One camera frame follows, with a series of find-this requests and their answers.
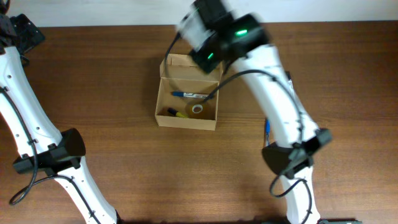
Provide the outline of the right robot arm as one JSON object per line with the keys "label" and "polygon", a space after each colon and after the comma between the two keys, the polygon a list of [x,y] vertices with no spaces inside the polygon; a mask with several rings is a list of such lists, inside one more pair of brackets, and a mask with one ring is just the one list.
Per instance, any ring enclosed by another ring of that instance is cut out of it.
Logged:
{"label": "right robot arm", "polygon": [[180,33],[205,73],[228,63],[236,71],[228,80],[241,77],[271,122],[275,141],[262,156],[276,175],[270,187],[282,184],[278,197],[286,199],[288,223],[319,223],[313,155],[331,141],[331,133],[305,111],[263,26],[252,14],[235,18],[221,1],[194,1]]}

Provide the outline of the black whiteboard marker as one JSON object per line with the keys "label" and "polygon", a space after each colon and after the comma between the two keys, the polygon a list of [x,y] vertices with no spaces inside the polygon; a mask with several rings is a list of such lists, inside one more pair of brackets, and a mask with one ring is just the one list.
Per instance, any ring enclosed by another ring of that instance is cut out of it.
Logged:
{"label": "black whiteboard marker", "polygon": [[291,75],[290,75],[290,72],[289,72],[289,71],[285,71],[285,74],[286,74],[287,79],[288,79],[288,84],[289,84],[290,92],[291,92],[291,94],[294,96],[294,95],[295,95],[295,91],[294,91],[294,86],[293,86],[293,83],[292,83],[292,77],[291,77]]}

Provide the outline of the blue ballpoint pen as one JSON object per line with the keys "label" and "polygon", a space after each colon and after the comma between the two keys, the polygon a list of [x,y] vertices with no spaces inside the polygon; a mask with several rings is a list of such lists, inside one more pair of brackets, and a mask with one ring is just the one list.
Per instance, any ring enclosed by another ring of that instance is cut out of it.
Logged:
{"label": "blue ballpoint pen", "polygon": [[269,135],[271,131],[271,125],[268,119],[265,120],[264,126],[264,146],[267,147],[269,145]]}

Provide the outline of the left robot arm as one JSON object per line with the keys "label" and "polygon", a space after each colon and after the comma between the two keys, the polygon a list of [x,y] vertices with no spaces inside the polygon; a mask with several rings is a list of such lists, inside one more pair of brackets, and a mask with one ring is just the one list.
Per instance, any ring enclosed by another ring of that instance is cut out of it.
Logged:
{"label": "left robot arm", "polygon": [[68,193],[87,223],[122,223],[86,164],[86,147],[75,128],[59,131],[42,109],[27,77],[24,54],[44,36],[21,14],[8,17],[1,6],[1,115],[17,146],[19,157],[13,167],[20,174],[31,173],[30,182],[9,200],[22,202],[32,187],[47,180],[57,181]]}

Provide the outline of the yellow tape roll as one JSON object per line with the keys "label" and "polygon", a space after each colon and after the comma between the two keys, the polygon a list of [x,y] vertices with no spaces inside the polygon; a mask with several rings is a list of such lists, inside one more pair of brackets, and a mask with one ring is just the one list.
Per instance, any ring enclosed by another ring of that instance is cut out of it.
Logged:
{"label": "yellow tape roll", "polygon": [[208,103],[194,103],[185,106],[185,112],[189,118],[212,119],[212,108]]}

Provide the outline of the blue whiteboard marker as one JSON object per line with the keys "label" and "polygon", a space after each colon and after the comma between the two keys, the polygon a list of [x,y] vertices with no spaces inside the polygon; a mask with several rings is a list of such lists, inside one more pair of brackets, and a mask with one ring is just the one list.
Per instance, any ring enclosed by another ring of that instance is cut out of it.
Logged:
{"label": "blue whiteboard marker", "polygon": [[182,98],[197,98],[197,99],[205,99],[208,97],[207,94],[201,93],[187,93],[182,91],[173,91],[172,96],[182,97]]}

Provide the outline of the cardboard box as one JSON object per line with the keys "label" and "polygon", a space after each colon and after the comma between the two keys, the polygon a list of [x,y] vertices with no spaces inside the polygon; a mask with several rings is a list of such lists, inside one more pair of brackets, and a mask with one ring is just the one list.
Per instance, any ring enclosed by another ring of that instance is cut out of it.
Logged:
{"label": "cardboard box", "polygon": [[218,95],[205,103],[212,109],[212,119],[178,118],[167,112],[173,108],[185,115],[185,106],[202,103],[197,98],[172,96],[173,91],[187,93],[211,93],[219,84],[224,69],[217,66],[211,73],[204,73],[188,55],[170,54],[160,64],[160,85],[155,109],[155,119],[161,127],[187,128],[214,131],[218,118]]}

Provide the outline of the yellow highlighter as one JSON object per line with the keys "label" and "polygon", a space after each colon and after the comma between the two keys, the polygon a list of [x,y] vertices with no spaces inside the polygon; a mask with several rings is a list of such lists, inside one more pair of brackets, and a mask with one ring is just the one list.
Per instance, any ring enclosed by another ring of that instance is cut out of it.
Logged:
{"label": "yellow highlighter", "polygon": [[171,115],[175,116],[175,117],[178,117],[178,118],[188,118],[187,115],[185,115],[185,114],[183,114],[183,113],[181,113],[181,112],[179,112],[179,111],[177,111],[177,110],[175,110],[173,108],[168,108],[167,112],[170,113]]}

